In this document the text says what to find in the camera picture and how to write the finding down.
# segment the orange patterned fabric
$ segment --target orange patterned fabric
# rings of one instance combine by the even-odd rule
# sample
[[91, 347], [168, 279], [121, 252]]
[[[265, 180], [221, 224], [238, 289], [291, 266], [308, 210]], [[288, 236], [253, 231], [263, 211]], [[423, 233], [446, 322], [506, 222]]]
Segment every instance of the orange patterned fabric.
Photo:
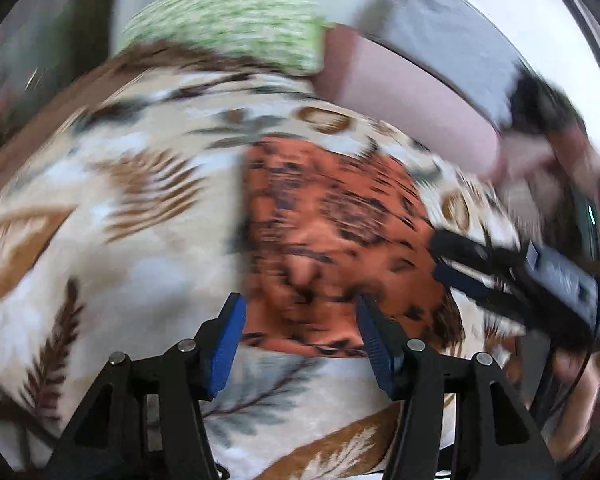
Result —
[[438, 348], [462, 339], [458, 308], [432, 275], [433, 232], [413, 181], [372, 143], [363, 156], [264, 137], [248, 152], [251, 254], [244, 341], [303, 355], [365, 355], [354, 299]]

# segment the orange cloth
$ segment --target orange cloth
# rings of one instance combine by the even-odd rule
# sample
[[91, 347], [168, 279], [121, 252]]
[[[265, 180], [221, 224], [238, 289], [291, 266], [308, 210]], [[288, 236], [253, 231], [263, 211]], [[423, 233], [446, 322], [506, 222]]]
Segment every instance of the orange cloth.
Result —
[[459, 310], [431, 275], [432, 225], [397, 159], [375, 145], [352, 158], [269, 136], [247, 164], [247, 344], [363, 356], [354, 313], [362, 291], [409, 336], [438, 349], [462, 339]]

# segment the gray fabric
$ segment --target gray fabric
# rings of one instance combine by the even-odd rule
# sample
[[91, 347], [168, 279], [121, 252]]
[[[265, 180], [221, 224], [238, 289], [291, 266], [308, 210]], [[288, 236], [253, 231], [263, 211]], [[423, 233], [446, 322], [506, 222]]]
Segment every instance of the gray fabric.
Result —
[[366, 33], [464, 97], [495, 126], [510, 123], [508, 94], [520, 54], [465, 0], [392, 0], [378, 30]]

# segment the leaf print tablecloth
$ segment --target leaf print tablecloth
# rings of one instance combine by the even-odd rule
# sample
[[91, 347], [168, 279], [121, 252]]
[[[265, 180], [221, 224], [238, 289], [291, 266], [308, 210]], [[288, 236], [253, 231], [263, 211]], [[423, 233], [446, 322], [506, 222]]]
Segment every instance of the leaf print tablecloth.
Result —
[[[263, 136], [353, 161], [374, 146], [404, 165], [433, 226], [516, 243], [491, 188], [392, 126], [318, 100], [304, 80], [155, 68], [97, 109], [76, 110], [0, 195], [0, 389], [59, 432], [113, 351], [161, 354], [230, 292], [247, 292], [244, 155]], [[470, 357], [485, 333], [513, 330], [462, 294], [453, 300], [463, 336], [448, 352]], [[404, 315], [422, 313], [414, 305]], [[400, 405], [368, 361], [254, 346], [264, 336], [245, 335], [229, 386], [202, 406], [232, 478], [382, 467]], [[452, 396], [445, 405], [444, 446]], [[150, 418], [158, 445], [155, 409]]]

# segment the black pattern on orange cloth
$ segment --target black pattern on orange cloth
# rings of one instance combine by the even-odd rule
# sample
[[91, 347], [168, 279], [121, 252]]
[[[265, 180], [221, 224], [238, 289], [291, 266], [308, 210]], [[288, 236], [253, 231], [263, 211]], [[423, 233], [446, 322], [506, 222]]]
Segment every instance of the black pattern on orange cloth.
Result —
[[363, 356], [353, 300], [370, 292], [412, 337], [463, 338], [431, 273], [433, 228], [411, 177], [372, 142], [360, 156], [264, 137], [247, 154], [251, 270], [243, 341], [304, 355]]

